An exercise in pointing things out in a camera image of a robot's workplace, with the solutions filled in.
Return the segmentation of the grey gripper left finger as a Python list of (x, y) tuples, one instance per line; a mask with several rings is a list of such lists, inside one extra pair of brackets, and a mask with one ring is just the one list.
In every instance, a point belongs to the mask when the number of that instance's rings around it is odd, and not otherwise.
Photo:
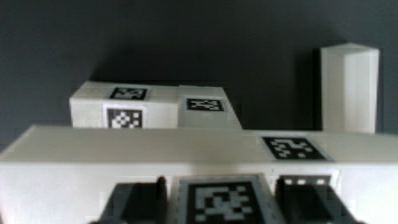
[(89, 224), (166, 224), (168, 181), (120, 183), (114, 187), (104, 212)]

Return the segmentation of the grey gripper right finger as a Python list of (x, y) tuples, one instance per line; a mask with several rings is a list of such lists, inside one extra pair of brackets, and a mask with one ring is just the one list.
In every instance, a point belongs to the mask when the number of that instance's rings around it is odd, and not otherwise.
[(324, 175), (281, 175), (276, 200), (288, 224), (360, 224)]

